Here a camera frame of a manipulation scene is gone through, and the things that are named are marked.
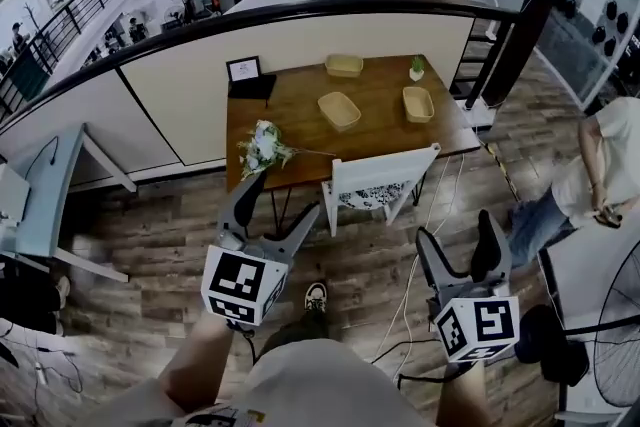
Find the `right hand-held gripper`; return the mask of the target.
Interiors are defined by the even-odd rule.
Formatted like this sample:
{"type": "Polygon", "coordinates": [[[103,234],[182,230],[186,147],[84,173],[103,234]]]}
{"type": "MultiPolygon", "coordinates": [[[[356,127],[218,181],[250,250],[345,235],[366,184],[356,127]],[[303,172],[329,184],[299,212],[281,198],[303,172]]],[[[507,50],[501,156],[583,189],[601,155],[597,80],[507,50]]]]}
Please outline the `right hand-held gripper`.
{"type": "Polygon", "coordinates": [[[416,233],[420,263],[434,290],[434,325],[450,363],[491,359],[520,340],[519,301],[508,282],[511,251],[502,227],[485,209],[479,212],[478,234],[470,276],[453,269],[432,233],[424,227],[416,233]]]}

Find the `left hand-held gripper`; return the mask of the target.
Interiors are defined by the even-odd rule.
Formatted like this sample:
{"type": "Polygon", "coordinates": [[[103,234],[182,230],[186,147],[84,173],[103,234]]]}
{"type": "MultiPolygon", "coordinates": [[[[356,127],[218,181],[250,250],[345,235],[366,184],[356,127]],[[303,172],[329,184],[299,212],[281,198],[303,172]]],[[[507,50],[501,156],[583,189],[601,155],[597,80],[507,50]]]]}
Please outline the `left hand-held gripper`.
{"type": "Polygon", "coordinates": [[[235,324],[258,326],[284,289],[290,264],[311,231],[320,204],[308,204],[283,235],[247,242],[247,227],[266,172],[242,180],[218,210],[215,243],[207,250],[201,282],[206,310],[235,324]]]}

